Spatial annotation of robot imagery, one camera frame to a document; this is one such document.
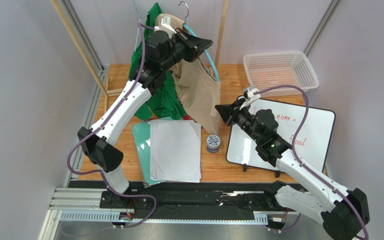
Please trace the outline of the light blue hanger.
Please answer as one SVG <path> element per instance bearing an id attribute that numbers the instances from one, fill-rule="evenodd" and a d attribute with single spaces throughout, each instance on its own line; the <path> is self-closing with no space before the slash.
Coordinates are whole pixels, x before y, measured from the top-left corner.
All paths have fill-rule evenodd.
<path id="1" fill-rule="evenodd" d="M 190 14 L 190 10 L 189 10 L 189 6 L 188 4 L 182 0 L 178 3 L 178 6 L 181 6 L 181 5 L 184 5 L 186 7 L 186 15 L 184 16 L 183 18 L 183 27 L 189 32 L 189 34 L 191 34 L 192 36 L 196 37 L 196 33 L 188 26 L 187 24 L 187 17 L 189 16 Z M 211 76 L 211 77 L 214 77 L 215 81 L 217 83 L 220 82 L 220 76 L 219 76 L 219 73 L 218 73 L 218 70 L 217 70 L 217 67 L 215 65 L 215 62 L 213 61 L 213 58 L 211 57 L 210 53 L 208 50 L 204 50 L 204 55 L 206 56 L 207 60 L 208 60 L 208 63 L 209 63 L 209 67 L 204 67 L 206 73 Z"/>

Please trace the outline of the beige t shirt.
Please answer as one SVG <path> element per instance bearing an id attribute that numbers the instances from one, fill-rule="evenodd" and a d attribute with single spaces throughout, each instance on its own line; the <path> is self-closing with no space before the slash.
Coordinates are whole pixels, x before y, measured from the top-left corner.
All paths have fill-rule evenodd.
<path id="1" fill-rule="evenodd" d="M 184 27 L 175 31 L 189 34 Z M 182 59 L 178 63 L 170 63 L 167 59 L 163 61 L 163 66 L 171 72 L 176 96 L 185 115 L 201 124 L 208 134 L 219 134 L 220 120 L 215 105 L 221 102 L 221 83 L 207 74 L 199 57 L 193 62 Z"/>

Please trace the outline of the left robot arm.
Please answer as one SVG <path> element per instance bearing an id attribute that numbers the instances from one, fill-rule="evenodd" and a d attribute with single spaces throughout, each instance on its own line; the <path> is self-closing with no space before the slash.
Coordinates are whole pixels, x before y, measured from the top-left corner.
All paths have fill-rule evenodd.
<path id="1" fill-rule="evenodd" d="M 142 37 L 140 64 L 130 74 L 121 94 L 97 122 L 78 130 L 78 146 L 97 166 L 111 192 L 123 194 L 130 185 L 121 166 L 124 154 L 114 146 L 127 123 L 164 84 L 170 68 L 182 60 L 194 62 L 213 43 L 179 28 L 171 33 L 155 30 Z"/>

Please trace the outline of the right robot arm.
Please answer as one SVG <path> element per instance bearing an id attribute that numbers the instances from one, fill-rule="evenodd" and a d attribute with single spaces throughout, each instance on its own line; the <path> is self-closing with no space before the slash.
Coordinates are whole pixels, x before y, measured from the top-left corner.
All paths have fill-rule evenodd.
<path id="1" fill-rule="evenodd" d="M 256 143 L 255 150 L 264 162 L 287 173 L 307 191 L 303 193 L 276 181 L 270 188 L 276 203 L 321 224 L 333 240 L 369 239 L 367 195 L 317 171 L 278 134 L 279 124 L 270 109 L 252 114 L 243 106 L 245 102 L 238 98 L 231 104 L 218 104 L 215 109 L 227 126 L 238 126 Z"/>

